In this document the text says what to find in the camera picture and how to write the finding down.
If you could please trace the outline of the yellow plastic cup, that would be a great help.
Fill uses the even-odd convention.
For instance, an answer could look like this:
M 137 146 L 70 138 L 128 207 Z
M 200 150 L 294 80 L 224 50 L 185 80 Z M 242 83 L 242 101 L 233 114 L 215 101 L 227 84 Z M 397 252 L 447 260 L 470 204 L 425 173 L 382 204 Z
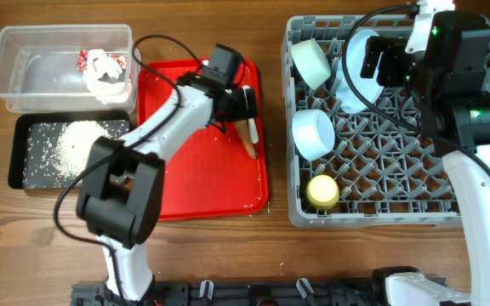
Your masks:
M 339 187 L 335 180 L 325 174 L 315 176 L 305 190 L 309 203 L 319 209 L 334 207 L 339 201 Z

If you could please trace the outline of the white plastic spoon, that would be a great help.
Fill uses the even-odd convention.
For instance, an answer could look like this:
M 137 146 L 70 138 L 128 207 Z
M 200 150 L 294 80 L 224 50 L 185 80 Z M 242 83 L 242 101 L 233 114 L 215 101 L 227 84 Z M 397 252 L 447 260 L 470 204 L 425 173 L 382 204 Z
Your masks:
M 246 100 L 246 104 L 248 107 L 248 130 L 249 136 L 253 144 L 257 144 L 259 142 L 259 133 L 255 123 L 255 118 L 258 116 L 258 108 L 256 103 L 255 91 L 245 85 L 243 88 L 243 96 Z

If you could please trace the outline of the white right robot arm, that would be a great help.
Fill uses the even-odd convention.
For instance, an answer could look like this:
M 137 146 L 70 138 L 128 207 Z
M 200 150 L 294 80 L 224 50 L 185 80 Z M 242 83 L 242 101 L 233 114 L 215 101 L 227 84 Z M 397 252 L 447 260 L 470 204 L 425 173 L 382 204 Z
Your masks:
M 364 78 L 404 87 L 419 102 L 416 132 L 433 141 L 459 204 L 471 291 L 455 292 L 417 271 L 378 272 L 387 305 L 490 305 L 490 24 L 480 14 L 415 15 L 407 38 L 371 37 L 354 59 Z

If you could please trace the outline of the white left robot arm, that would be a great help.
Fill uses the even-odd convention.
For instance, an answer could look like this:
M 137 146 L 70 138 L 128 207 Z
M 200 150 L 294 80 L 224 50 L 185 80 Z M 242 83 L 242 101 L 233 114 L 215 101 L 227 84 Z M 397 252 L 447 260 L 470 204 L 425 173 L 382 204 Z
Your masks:
M 200 129 L 258 115 L 254 91 L 236 84 L 243 64 L 236 50 L 216 45 L 206 65 L 173 82 L 168 100 L 141 126 L 92 144 L 76 212 L 104 249 L 110 303 L 153 299 L 144 243 L 160 218 L 165 167 L 173 155 Z

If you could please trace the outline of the brown carrot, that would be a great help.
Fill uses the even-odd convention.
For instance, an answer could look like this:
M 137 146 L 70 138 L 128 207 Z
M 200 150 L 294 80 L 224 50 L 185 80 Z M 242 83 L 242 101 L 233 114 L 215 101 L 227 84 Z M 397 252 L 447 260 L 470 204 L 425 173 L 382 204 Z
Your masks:
M 242 144 L 248 153 L 248 156 L 255 159 L 257 157 L 256 151 L 254 149 L 254 144 L 251 140 L 248 124 L 246 121 L 233 122 L 233 126 L 236 129 L 236 133 Z

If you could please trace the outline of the small light blue bowl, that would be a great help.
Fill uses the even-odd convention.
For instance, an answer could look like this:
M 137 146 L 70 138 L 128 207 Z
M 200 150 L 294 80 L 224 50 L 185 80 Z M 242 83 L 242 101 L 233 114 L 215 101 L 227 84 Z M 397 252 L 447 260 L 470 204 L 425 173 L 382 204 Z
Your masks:
M 292 135 L 299 153 L 314 161 L 329 153 L 335 144 L 333 124 L 322 110 L 299 110 L 293 115 Z

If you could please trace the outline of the light blue plate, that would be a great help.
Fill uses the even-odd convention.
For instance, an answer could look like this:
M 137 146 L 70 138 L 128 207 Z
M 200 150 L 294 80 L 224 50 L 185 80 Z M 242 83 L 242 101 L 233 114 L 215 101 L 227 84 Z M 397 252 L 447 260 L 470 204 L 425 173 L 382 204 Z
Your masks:
M 378 85 L 377 76 L 379 74 L 379 62 L 376 63 L 374 75 L 372 78 L 361 77 L 362 65 L 366 56 L 366 45 L 370 37 L 377 37 L 379 34 L 373 30 L 360 30 L 350 40 L 347 48 L 347 68 L 350 78 L 358 92 L 370 103 L 374 103 L 379 98 L 383 91 L 383 87 Z M 350 90 L 348 83 L 343 73 L 342 64 L 338 65 L 336 79 L 339 80 L 339 85 L 335 91 L 336 99 L 342 101 L 341 109 L 347 114 L 356 114 L 364 111 L 367 107 L 355 96 Z

